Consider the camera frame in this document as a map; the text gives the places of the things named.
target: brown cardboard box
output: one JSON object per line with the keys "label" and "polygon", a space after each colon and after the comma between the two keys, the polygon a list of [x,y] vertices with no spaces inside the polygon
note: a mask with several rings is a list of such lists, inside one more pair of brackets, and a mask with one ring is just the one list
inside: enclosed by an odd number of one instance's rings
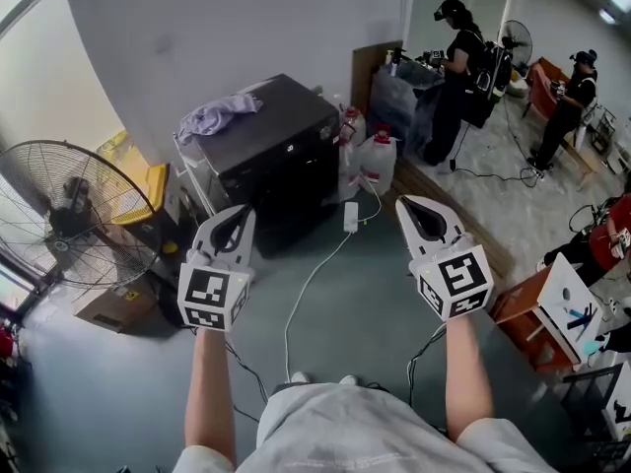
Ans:
{"label": "brown cardboard box", "polygon": [[91,289],[73,305],[75,317],[120,333],[156,305],[156,296],[141,277],[118,288]]}

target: crumpled towel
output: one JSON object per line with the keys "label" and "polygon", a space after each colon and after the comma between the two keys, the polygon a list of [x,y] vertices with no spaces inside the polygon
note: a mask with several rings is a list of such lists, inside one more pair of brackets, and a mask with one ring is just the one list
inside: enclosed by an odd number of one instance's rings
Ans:
{"label": "crumpled towel", "polygon": [[175,136],[185,145],[193,135],[214,135],[225,127],[236,113],[258,112],[263,102],[251,94],[232,95],[196,108],[179,122]]}

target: standing fan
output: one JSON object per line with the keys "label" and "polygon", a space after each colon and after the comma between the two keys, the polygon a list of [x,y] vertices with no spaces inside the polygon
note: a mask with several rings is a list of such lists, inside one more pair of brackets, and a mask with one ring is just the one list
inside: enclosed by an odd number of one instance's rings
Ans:
{"label": "standing fan", "polygon": [[124,173],[64,142],[0,155],[0,248],[39,276],[109,288],[149,269],[160,250],[154,209]]}
{"label": "standing fan", "polygon": [[504,23],[498,34],[498,42],[512,54],[516,69],[526,66],[532,56],[532,38],[527,28],[519,21]]}

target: white cube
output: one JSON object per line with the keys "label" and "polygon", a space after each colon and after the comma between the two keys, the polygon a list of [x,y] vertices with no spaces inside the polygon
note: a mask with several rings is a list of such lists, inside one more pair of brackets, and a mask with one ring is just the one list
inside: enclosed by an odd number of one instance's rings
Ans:
{"label": "white cube", "polygon": [[177,306],[184,324],[230,331],[249,296],[247,273],[182,263]]}
{"label": "white cube", "polygon": [[419,294],[443,321],[484,307],[493,290],[482,245],[419,263],[413,274]]}

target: wooden board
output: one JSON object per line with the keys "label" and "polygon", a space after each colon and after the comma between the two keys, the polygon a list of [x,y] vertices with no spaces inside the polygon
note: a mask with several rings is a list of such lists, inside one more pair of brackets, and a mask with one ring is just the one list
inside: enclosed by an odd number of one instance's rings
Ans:
{"label": "wooden board", "polygon": [[496,279],[496,289],[502,288],[503,282],[514,265],[511,254],[464,210],[452,196],[405,158],[399,158],[396,161],[392,188],[382,198],[385,209],[395,217],[394,202],[402,194],[425,196],[453,209],[460,217],[466,230],[484,247],[493,278]]}
{"label": "wooden board", "polygon": [[368,111],[368,100],[371,97],[373,74],[386,61],[389,49],[402,47],[402,40],[376,43],[353,51],[353,72],[351,77],[351,105],[362,113]]}

